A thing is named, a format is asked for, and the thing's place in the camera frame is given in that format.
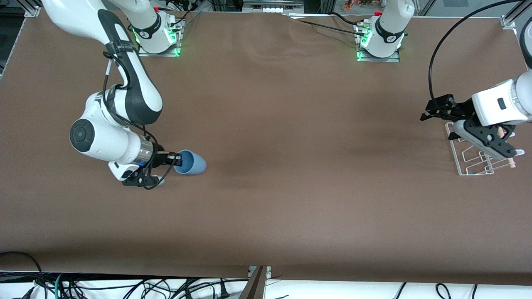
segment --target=black cable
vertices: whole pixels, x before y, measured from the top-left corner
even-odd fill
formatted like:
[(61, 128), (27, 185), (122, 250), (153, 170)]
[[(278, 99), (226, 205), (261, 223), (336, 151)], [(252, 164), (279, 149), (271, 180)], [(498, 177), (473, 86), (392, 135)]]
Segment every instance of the black cable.
[(145, 284), (146, 284), (146, 285), (149, 285), (149, 286), (153, 286), (153, 287), (158, 288), (158, 289), (161, 289), (161, 290), (164, 290), (164, 291), (166, 291), (166, 292), (169, 292), (170, 295), (172, 295), (172, 292), (174, 292), (174, 291), (172, 291), (172, 288), (170, 287), (170, 285), (168, 284), (168, 282), (166, 282), (166, 280), (164, 281), (164, 284), (166, 284), (166, 288), (164, 288), (164, 287), (162, 287), (162, 286), (158, 286), (158, 285), (152, 284), (152, 283), (150, 283), (149, 281), (147, 281)]
[(313, 23), (313, 22), (303, 21), (303, 20), (299, 20), (299, 19), (298, 19), (298, 21), (299, 21), (299, 22), (306, 23), (306, 24), (310, 24), (310, 25), (320, 26), (320, 27), (327, 28), (327, 29), (337, 30), (337, 31), (346, 32), (346, 33), (351, 33), (351, 34), (354, 34), (354, 35), (360, 35), (360, 36), (363, 36), (363, 35), (364, 35), (362, 32), (355, 32), (355, 31), (344, 30), (344, 29), (340, 29), (340, 28), (335, 28), (335, 27), (331, 27), (331, 26), (326, 26), (326, 25), (318, 24), (318, 23)]
[(477, 293), (477, 287), (478, 287), (477, 284), (473, 286), (473, 293), (471, 293), (471, 299), (475, 299), (475, 294)]
[(220, 278), (220, 299), (226, 299), (231, 297), (226, 289), (226, 284), (223, 282), (223, 278)]
[[(224, 283), (234, 283), (234, 282), (237, 282), (237, 281), (248, 281), (249, 279), (231, 279), (231, 280), (224, 280), (223, 282)], [(195, 289), (191, 289), (190, 290), (190, 293), (193, 293), (197, 290), (200, 290), (200, 289), (203, 289), (203, 288), (207, 288), (207, 287), (210, 287), (210, 286), (214, 286), (214, 285), (219, 285), (220, 283), (222, 283), (221, 281), (218, 281), (218, 282), (215, 282), (215, 283), (201, 283), (199, 285), (203, 285), (203, 284), (207, 284), (206, 286), (202, 286), (202, 287), (199, 287), (199, 288), (195, 288)], [(185, 298), (186, 295), (183, 295), (181, 297), (179, 297), (178, 299), (183, 299)]]
[(120, 67), (122, 67), (122, 70), (124, 70), (124, 73), (126, 74), (126, 82), (127, 84), (124, 86), (124, 85), (120, 85), (119, 87), (117, 87), (118, 89), (128, 89), (129, 88), (129, 85), (131, 84), (131, 77), (129, 76), (129, 71), (128, 69), (126, 69), (126, 66), (124, 65), (124, 63), (120, 60), (120, 59), (117, 59), (117, 57), (114, 57), (113, 55), (109, 54), (109, 52), (106, 52), (104, 51), (103, 52), (103, 56), (107, 59), (112, 59), (115, 63), (117, 63)]
[(198, 281), (199, 278), (187, 278), (187, 280), (185, 281), (184, 284), (182, 284), (177, 290), (176, 292), (170, 297), (170, 299), (174, 299), (175, 297), (177, 297), (177, 295), (181, 294), (181, 292), (183, 292), (186, 288), (188, 288), (191, 284), (195, 283), (196, 281)]
[(397, 291), (397, 295), (395, 295), (395, 299), (399, 299), (399, 296), (403, 292), (404, 286), (406, 286), (406, 283), (403, 283), (401, 287), (399, 288), (399, 291)]
[[(447, 298), (445, 298), (444, 296), (441, 295), (441, 293), (439, 292), (439, 287), (443, 286), (443, 288), (445, 289), (445, 291), (447, 292)], [(438, 296), (441, 298), (441, 299), (451, 299), (451, 293), (449, 293), (449, 289), (447, 288), (446, 285), (444, 284), (436, 284), (436, 293), (438, 294)]]
[(469, 13), (468, 15), (466, 15), (465, 17), (463, 17), (462, 19), (460, 19), (458, 22), (456, 22), (456, 24), (453, 25), (453, 27), (451, 27), (449, 29), (449, 31), (447, 31), (447, 33), (440, 39), (438, 45), (436, 46), (436, 48), (434, 49), (434, 52), (432, 54), (432, 57), (430, 58), (430, 64), (429, 64), (429, 93), (430, 93), (430, 99), (432, 100), (433, 104), (438, 108), (438, 110), (440, 110), (441, 113), (443, 114), (446, 114), (447, 116), (449, 117), (453, 117), (453, 118), (456, 118), (455, 116), (451, 116), (447, 113), (446, 110), (443, 110), (439, 107), (438, 105), (438, 102), (436, 101), (436, 99), (434, 98), (434, 92), (433, 92), (433, 87), (432, 87), (432, 68), (433, 68), (433, 63), (434, 63), (434, 58), (436, 57), (436, 53), (438, 53), (438, 50), (439, 48), (441, 47), (443, 41), (449, 36), (449, 34), (451, 34), (451, 32), (453, 32), (453, 30), (458, 27), (458, 25), (460, 25), (461, 23), (463, 23), (465, 20), (467, 20), (468, 18), (472, 17), (473, 15), (479, 13), (479, 12), (482, 12), (484, 10), (487, 10), (487, 9), (490, 9), (492, 7), (496, 7), (496, 6), (499, 6), (499, 5), (504, 5), (504, 4), (508, 4), (508, 3), (513, 3), (513, 2), (521, 2), (523, 0), (504, 0), (504, 1), (500, 1), (500, 2), (496, 2), (496, 3), (493, 3), (493, 4), (489, 4), (489, 5), (486, 5), (484, 7), (481, 7), (471, 13)]
[[(35, 266), (37, 267), (37, 270), (39, 270), (39, 274), (40, 274), (40, 277), (43, 281), (43, 284), (45, 285), (46, 284), (46, 280), (44, 279), (44, 275), (43, 275), (43, 270), (42, 268), (40, 267), (39, 263), (37, 262), (37, 260), (31, 256), (30, 254), (26, 253), (26, 252), (22, 252), (22, 251), (5, 251), (5, 252), (0, 252), (0, 256), (2, 255), (9, 255), (9, 254), (18, 254), (18, 255), (23, 255), (29, 259), (31, 259), (31, 261), (35, 264)], [(46, 291), (46, 289), (44, 290), (44, 298), (47, 299), (48, 298), (48, 292)]]
[(135, 285), (115, 286), (115, 287), (102, 287), (102, 288), (90, 288), (90, 287), (80, 287), (80, 286), (78, 286), (77, 288), (79, 288), (79, 289), (87, 289), (87, 290), (106, 290), (106, 289), (130, 288), (130, 287), (134, 287), (134, 286)]
[(177, 23), (181, 22), (182, 20), (184, 20), (187, 17), (188, 13), (191, 12), (191, 11), (192, 10), (188, 10), (182, 17), (179, 18), (179, 21), (171, 23), (170, 26), (174, 26), (175, 24), (177, 24)]
[(342, 21), (348, 23), (348, 24), (351, 24), (351, 25), (355, 25), (358, 23), (358, 22), (362, 22), (364, 19), (360, 20), (360, 21), (357, 21), (357, 22), (351, 22), (350, 20), (344, 18), (341, 14), (337, 13), (337, 12), (334, 12), (334, 11), (331, 11), (329, 13), (327, 13), (328, 15), (335, 15), (337, 17), (339, 17)]
[(140, 286), (142, 285), (143, 283), (145, 283), (146, 281), (148, 281), (147, 279), (143, 279), (141, 280), (139, 283), (137, 283), (136, 285), (134, 285), (125, 295), (122, 299), (129, 299), (129, 297), (133, 294), (133, 292)]
[(144, 286), (144, 291), (142, 292), (141, 296), (140, 296), (140, 299), (145, 299), (146, 298), (146, 295), (150, 292), (150, 291), (154, 291), (156, 293), (159, 293), (161, 295), (164, 296), (164, 299), (167, 299), (167, 296), (165, 293), (159, 291), (159, 290), (156, 290), (155, 288), (161, 284), (163, 281), (165, 281), (165, 279), (161, 279), (161, 281), (159, 281), (158, 283), (156, 283), (155, 285), (152, 285), (150, 283), (144, 283), (143, 286)]

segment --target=blue plastic cup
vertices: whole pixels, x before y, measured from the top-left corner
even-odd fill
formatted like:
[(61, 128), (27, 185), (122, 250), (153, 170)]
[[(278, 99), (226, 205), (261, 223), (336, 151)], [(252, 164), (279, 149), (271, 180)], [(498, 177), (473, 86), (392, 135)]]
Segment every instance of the blue plastic cup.
[(178, 173), (182, 175), (198, 175), (207, 168), (207, 162), (193, 151), (184, 149), (179, 154), (181, 154), (181, 166), (173, 167)]

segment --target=robotic arm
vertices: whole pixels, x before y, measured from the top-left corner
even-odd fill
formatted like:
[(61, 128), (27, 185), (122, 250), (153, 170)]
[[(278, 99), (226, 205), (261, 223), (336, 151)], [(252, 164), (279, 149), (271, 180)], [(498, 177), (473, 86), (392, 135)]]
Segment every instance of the robotic arm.
[(100, 0), (43, 0), (43, 5), (61, 29), (105, 45), (106, 57), (117, 64), (124, 81), (89, 96), (83, 115), (70, 129), (72, 146), (86, 156), (108, 161), (111, 172), (120, 181), (132, 181), (133, 177), (135, 181), (131, 183), (136, 186), (146, 186), (145, 180), (152, 186), (160, 184), (160, 177), (139, 176), (138, 180), (134, 174), (146, 165), (150, 168), (180, 165), (180, 155), (164, 152), (156, 141), (153, 143), (129, 129), (132, 125), (154, 123), (163, 102), (123, 24)]
[(160, 53), (177, 42), (173, 15), (154, 10), (149, 0), (110, 0), (131, 22), (139, 44), (149, 53)]
[(412, 0), (389, 0), (382, 15), (374, 15), (369, 19), (368, 37), (361, 46), (375, 57), (390, 57), (401, 46), (404, 30), (412, 16)]
[[(531, 39), (532, 18), (520, 36), (528, 69), (532, 68)], [(517, 125), (532, 121), (532, 71), (475, 93), (463, 103), (456, 103), (451, 94), (429, 101), (421, 121), (433, 117), (453, 121), (449, 140), (464, 138), (498, 160), (513, 158), (517, 151), (508, 138)]]

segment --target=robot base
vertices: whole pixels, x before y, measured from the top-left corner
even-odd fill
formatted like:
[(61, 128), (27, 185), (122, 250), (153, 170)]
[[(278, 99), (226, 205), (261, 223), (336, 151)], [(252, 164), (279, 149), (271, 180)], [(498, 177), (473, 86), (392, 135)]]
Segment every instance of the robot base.
[[(449, 136), (454, 131), (453, 123), (446, 123), (445, 130), (447, 131), (447, 136)], [(510, 168), (516, 167), (513, 159), (497, 160), (484, 151), (480, 151), (463, 138), (449, 140), (449, 142), (451, 143), (451, 150), (459, 176), (491, 175), (499, 168), (506, 166)], [(522, 149), (517, 149), (515, 156), (523, 155), (524, 153), (525, 151)]]
[[(363, 26), (357, 26), (357, 25), (353, 25), (353, 30), (355, 32), (362, 32), (364, 34), (367, 34), (368, 33), (368, 26), (367, 24), (369, 24), (369, 20), (366, 19), (364, 20), (363, 22)], [(362, 43), (362, 40), (364, 39), (365, 37), (363, 36), (359, 36), (359, 35), (355, 35), (355, 42), (356, 42), (356, 60), (357, 61), (370, 61), (370, 62), (400, 62), (399, 60), (399, 50), (395, 50), (395, 52), (390, 56), (390, 57), (385, 57), (385, 58), (379, 58), (379, 57), (375, 57), (371, 54), (369, 54), (368, 50), (366, 50), (365, 48), (363, 48), (360, 44)]]
[(171, 45), (166, 51), (163, 51), (160, 53), (149, 53), (140, 46), (140, 43), (138, 42), (138, 39), (137, 39), (136, 42), (138, 45), (138, 55), (149, 56), (149, 57), (179, 57), (181, 55), (181, 44), (183, 42), (185, 23), (186, 23), (186, 20), (178, 19), (177, 24), (175, 24), (173, 28), (171, 28), (172, 32), (168, 34), (168, 37), (171, 39), (175, 39), (176, 43)]

